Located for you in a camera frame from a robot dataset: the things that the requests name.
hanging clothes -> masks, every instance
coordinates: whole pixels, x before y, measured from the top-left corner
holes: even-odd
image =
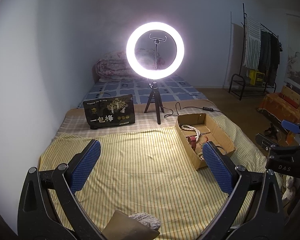
[[[249,15],[246,15],[245,23],[245,55],[243,65],[246,68],[258,69],[260,46],[261,46],[261,29],[260,23],[255,21]]]
[[[267,83],[270,86],[274,86],[275,78],[277,76],[278,65],[280,64],[280,43],[275,35],[271,34],[270,36],[271,57],[270,69],[267,75]]]
[[[271,58],[271,36],[269,32],[261,31],[261,46],[258,69],[262,73],[267,73],[270,68]]]

black metal rack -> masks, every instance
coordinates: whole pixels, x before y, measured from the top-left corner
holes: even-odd
[[[240,71],[239,74],[233,74],[231,77],[231,82],[230,82],[230,87],[228,92],[229,93],[234,93],[235,95],[237,95],[239,97],[239,100],[242,99],[242,97],[260,97],[260,96],[264,96],[266,93],[268,93],[266,91],[267,88],[273,89],[275,92],[277,85],[276,83],[274,83],[274,86],[271,86],[269,84],[267,84],[267,82],[265,82],[264,84],[262,84],[261,86],[255,86],[255,85],[251,85],[251,84],[247,84],[244,77],[241,75],[241,71],[242,71],[242,62],[243,62],[243,54],[244,54],[244,42],[245,42],[245,38],[246,38],[246,32],[245,32],[245,25],[246,25],[246,13],[244,11],[244,3],[242,4],[243,6],[243,23],[241,23],[243,25],[243,46],[242,46],[242,56],[241,56],[241,64],[240,64]],[[279,39],[279,36],[275,35],[271,30],[269,30],[267,27],[265,27],[263,24],[260,23],[261,26],[263,26],[265,29],[267,29],[270,33],[272,33],[274,36],[276,36]],[[242,80],[234,80],[234,77],[239,77]],[[236,83],[239,85],[239,87],[241,87],[241,89],[233,89],[232,88],[232,84]],[[251,87],[251,88],[255,88],[254,90],[245,90],[246,87]]]

ring light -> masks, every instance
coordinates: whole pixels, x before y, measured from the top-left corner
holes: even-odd
[[[164,31],[168,33],[175,41],[177,46],[177,54],[176,58],[172,62],[172,64],[167,67],[166,69],[161,70],[150,70],[145,69],[143,66],[139,64],[139,62],[136,59],[135,56],[135,46],[138,41],[138,39],[141,37],[142,34],[152,31],[152,30],[159,30]],[[149,78],[149,79],[160,79],[167,77],[171,75],[173,72],[175,72],[178,67],[180,66],[183,56],[185,53],[185,46],[183,45],[182,38],[180,34],[171,26],[165,24],[165,23],[159,23],[159,22],[152,22],[152,23],[146,23],[140,27],[138,27],[130,36],[128,43],[127,43],[127,59],[131,66],[131,68],[140,76]]]

orange tablecloth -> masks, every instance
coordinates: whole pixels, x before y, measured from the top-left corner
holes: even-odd
[[[298,108],[293,107],[283,98],[279,97],[279,93],[267,94],[263,98],[258,110],[266,110],[280,122],[288,120],[300,123],[300,106]]]

blue patterned bedsheet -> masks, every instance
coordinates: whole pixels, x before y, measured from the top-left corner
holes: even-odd
[[[207,99],[204,94],[177,75],[171,75],[158,80],[158,87],[163,102]],[[134,104],[145,104],[148,101],[150,92],[151,89],[146,79],[105,83],[97,82],[82,102],[96,98],[118,97],[132,94]]]

